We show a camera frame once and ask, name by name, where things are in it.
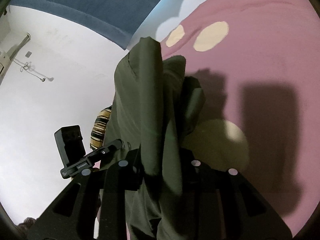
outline cable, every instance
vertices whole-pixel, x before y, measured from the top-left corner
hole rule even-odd
[[[19,64],[19,63],[16,62],[15,60],[13,60],[13,62],[14,62],[15,64],[18,64],[19,66],[21,66],[20,72],[23,72],[23,70],[25,70],[25,71],[27,71],[29,74],[31,74],[31,75],[37,77],[38,79],[40,79],[42,82],[45,81],[45,78],[40,78],[40,77],[38,77],[37,75],[32,74],[31,72],[28,71],[28,69],[29,69],[29,65],[28,65],[28,64],[29,64],[30,62],[26,62],[24,66],[22,66],[21,64]]]

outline beige circle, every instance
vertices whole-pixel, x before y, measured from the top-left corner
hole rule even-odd
[[[214,119],[202,122],[186,136],[182,147],[211,168],[242,172],[249,163],[249,147],[244,133],[234,123]]]
[[[204,28],[196,38],[193,48],[196,51],[207,51],[221,42],[228,35],[229,25],[226,22],[215,22]]]
[[[185,32],[184,32],[183,26],[179,25],[170,33],[170,36],[165,42],[165,44],[168,47],[172,47],[174,44],[180,41],[184,35],[185,35]]]

